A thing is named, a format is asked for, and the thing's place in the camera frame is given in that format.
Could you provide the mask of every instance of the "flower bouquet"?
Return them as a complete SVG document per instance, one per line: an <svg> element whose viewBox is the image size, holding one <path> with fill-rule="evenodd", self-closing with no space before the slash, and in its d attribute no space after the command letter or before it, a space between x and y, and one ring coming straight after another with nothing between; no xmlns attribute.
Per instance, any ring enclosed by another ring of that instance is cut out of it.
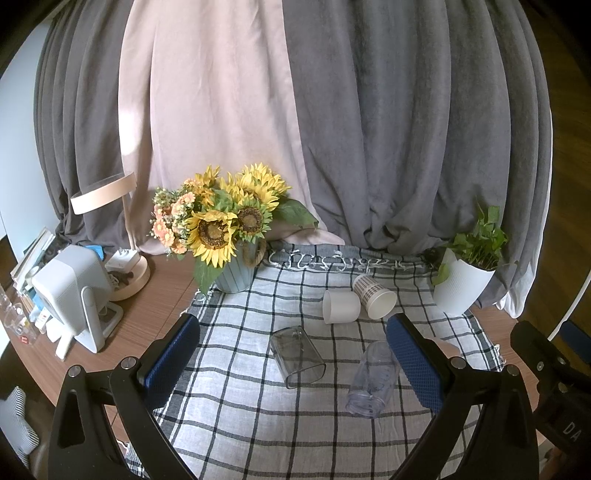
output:
<svg viewBox="0 0 591 480"><path fill-rule="evenodd" d="M262 163L228 173L227 180L218 176L219 170L208 166L179 189L159 187L154 196L150 234L169 254L193 254L201 292L207 292L236 257L237 244L264 239L272 220L301 228L318 225L304 205L286 195L291 187Z"/></svg>

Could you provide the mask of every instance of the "green plant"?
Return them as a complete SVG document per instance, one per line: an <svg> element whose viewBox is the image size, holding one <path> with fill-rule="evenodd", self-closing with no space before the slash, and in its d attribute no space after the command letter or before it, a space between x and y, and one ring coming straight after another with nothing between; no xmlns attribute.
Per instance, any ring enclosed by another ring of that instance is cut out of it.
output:
<svg viewBox="0 0 591 480"><path fill-rule="evenodd" d="M471 233L459 233L453 239L450 248L459 260L482 270L493 271L501 260L501 247L507 242L507 236L497 225L499 207L488 207L484 212L479 204L478 221ZM433 280L438 285L449 277L449 266L442 263L437 277Z"/></svg>

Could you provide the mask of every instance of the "cable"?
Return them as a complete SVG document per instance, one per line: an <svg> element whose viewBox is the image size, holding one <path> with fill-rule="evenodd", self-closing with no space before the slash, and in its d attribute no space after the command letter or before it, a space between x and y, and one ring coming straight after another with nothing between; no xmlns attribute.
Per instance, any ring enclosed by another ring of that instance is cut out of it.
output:
<svg viewBox="0 0 591 480"><path fill-rule="evenodd" d="M548 340L550 342L553 340L553 338L556 336L556 334L558 334L558 331L560 330L560 327L562 326L562 324L564 322L566 322L570 318L570 316L573 314L575 308L577 307L577 305L581 301L581 298L583 298L583 295L585 294L585 291L587 290L589 283L591 283L591 270L589 270L589 273L587 274L587 278L585 278L585 281L583 282L583 285L581 286L579 293L575 297L574 302L572 303L570 308L567 310L567 312L564 314L564 317L562 317L562 320L559 321L556 328L554 330L552 330L552 333L549 335Z"/></svg>
<svg viewBox="0 0 591 480"><path fill-rule="evenodd" d="M119 445L121 445L125 449L125 454L127 455L127 453L129 452L129 443L126 444L121 440L117 440L117 443L119 443Z"/></svg>

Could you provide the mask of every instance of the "sunflower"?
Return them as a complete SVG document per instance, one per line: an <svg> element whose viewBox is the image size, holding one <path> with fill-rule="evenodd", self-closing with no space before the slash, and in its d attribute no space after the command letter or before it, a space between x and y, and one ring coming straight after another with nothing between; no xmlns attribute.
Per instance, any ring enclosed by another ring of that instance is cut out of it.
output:
<svg viewBox="0 0 591 480"><path fill-rule="evenodd" d="M212 169L212 166L208 165L203 175L200 173L195 174L195 182L199 186L211 188L215 185L219 173L220 167Z"/></svg>
<svg viewBox="0 0 591 480"><path fill-rule="evenodd" d="M190 230L187 246L193 250L193 256L201 256L208 265L220 268L230 261L230 255L236 256L232 240L236 231L232 220L236 218L235 213L218 210L194 213L186 223Z"/></svg>
<svg viewBox="0 0 591 480"><path fill-rule="evenodd" d="M273 175L272 170L262 163L255 163L249 167L242 169L242 175L249 173L252 178L260 185L266 186L274 191L277 196L285 195L286 191L291 187L285 184L285 180L280 175Z"/></svg>
<svg viewBox="0 0 591 480"><path fill-rule="evenodd" d="M252 196L243 197L238 206L238 236L247 242L252 242L257 237L263 238L264 233L271 229L271 212Z"/></svg>
<svg viewBox="0 0 591 480"><path fill-rule="evenodd" d="M279 197L275 195L275 191L255 180L250 172L239 173L235 178L228 174L228 182L223 178L220 179L220 188L232 195L236 203L239 203L241 198L250 195L259 200L269 212L275 210L279 205Z"/></svg>
<svg viewBox="0 0 591 480"><path fill-rule="evenodd" d="M201 204L204 207L213 207L214 203L213 200L215 198L215 193L210 188L201 188L198 193L199 197L201 198Z"/></svg>

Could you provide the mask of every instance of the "paper cup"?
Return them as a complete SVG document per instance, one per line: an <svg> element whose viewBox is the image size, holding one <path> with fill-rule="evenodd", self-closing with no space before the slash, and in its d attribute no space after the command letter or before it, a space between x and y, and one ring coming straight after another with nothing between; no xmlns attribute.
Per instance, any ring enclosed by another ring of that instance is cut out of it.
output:
<svg viewBox="0 0 591 480"><path fill-rule="evenodd" d="M378 320L392 311L398 300L396 292L381 286L369 275L363 274L353 280L353 291L361 299L368 317Z"/></svg>
<svg viewBox="0 0 591 480"><path fill-rule="evenodd" d="M322 300L322 316L324 322L349 323L359 318L361 302L355 292L342 290L326 290Z"/></svg>

